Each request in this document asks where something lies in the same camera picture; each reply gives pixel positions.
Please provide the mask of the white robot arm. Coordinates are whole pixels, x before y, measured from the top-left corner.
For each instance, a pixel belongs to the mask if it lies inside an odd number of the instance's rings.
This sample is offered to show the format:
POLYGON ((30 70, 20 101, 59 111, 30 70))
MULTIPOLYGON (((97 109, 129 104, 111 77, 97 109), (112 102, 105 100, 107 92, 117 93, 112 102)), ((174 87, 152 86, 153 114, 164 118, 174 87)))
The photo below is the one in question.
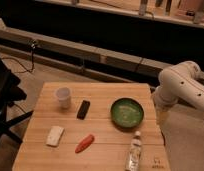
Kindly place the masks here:
POLYGON ((164 68, 158 75, 159 85, 152 93, 156 122, 163 125, 168 110, 182 99, 204 112, 204 85, 199 83, 201 69, 194 61, 184 61, 164 68))

